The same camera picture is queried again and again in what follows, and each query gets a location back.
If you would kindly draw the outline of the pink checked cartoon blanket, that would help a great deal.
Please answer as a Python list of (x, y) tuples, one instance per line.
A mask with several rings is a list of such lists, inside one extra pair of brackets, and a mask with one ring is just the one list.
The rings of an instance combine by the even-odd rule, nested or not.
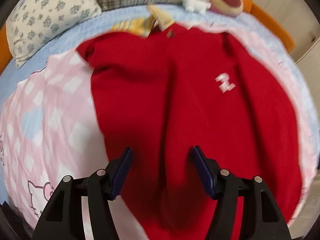
[[(176, 23), (205, 33), (229, 33), (279, 82), (296, 112), (298, 163), (302, 189), (289, 221), (299, 214), (316, 175), (312, 132), (298, 85), (291, 71), (255, 34), (217, 24)], [(114, 26), (110, 32), (128, 30)], [(89, 176), (108, 159), (91, 91), (93, 68), (77, 48), (48, 58), (46, 67), (18, 83), (3, 105), (1, 156), (10, 198), (30, 226), (35, 227), (53, 191), (66, 175)], [(122, 196), (111, 204), (120, 239), (149, 239)]]

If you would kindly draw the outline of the floral white pillow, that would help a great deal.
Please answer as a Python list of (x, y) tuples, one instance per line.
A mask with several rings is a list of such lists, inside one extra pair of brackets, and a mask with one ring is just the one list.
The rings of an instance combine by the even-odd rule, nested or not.
[(5, 23), (16, 67), (21, 68), (57, 35), (99, 15), (96, 0), (20, 0)]

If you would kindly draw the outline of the orange bed frame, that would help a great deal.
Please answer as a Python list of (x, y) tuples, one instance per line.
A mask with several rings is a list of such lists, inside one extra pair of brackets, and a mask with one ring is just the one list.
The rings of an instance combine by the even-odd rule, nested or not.
[[(9, 51), (6, 32), (6, 20), (13, 11), (14, 7), (20, 0), (1, 0), (1, 68), (4, 69), (7, 64), (14, 60)], [(269, 16), (263, 9), (253, 3), (253, 0), (243, 0), (243, 12), (247, 12), (258, 18), (272, 33), (280, 38), (287, 51), (292, 51), (295, 43), (292, 37), (285, 31), (282, 26)]]

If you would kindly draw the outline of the red knit sweater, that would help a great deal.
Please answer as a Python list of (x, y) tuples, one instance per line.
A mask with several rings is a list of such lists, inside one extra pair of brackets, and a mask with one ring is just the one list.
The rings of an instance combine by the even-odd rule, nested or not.
[(229, 33), (173, 24), (147, 37), (85, 41), (108, 159), (133, 163), (122, 199), (149, 239), (204, 239), (216, 208), (189, 151), (236, 176), (260, 176), (286, 221), (301, 194), (297, 118), (276, 78)]

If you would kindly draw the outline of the light blue quilted bedspread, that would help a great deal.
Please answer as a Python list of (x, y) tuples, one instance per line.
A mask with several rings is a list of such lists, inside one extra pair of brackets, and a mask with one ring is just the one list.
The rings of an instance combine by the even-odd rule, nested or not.
[[(313, 134), (313, 155), (315, 156), (315, 162), (319, 162), (319, 121), (316, 105), (302, 72), (294, 63), (291, 56), (285, 51), (284, 45), (276, 35), (258, 20), (257, 17), (245, 12), (236, 18), (232, 18), (213, 12), (208, 12), (204, 15), (197, 13), (190, 14), (178, 5), (161, 5), (160, 8), (168, 12), (170, 16), (178, 22), (218, 23), (224, 24), (227, 27), (240, 27), (251, 33), (256, 33), (259, 38), (266, 43), (267, 47), (273, 51), (281, 61), (286, 63), (286, 66), (295, 77)], [(84, 40), (110, 30), (110, 28), (118, 22), (132, 18), (146, 17), (147, 14), (147, 9), (144, 5), (103, 12), (100, 16), (77, 24), (64, 33), (59, 34), (43, 46), (22, 68), (16, 68), (15, 61), (11, 60), (1, 74), (1, 103), (4, 103), (5, 100), (11, 96), (20, 81), (28, 78), (33, 72), (42, 70), (46, 65), (49, 55), (61, 54), (72, 49)]]

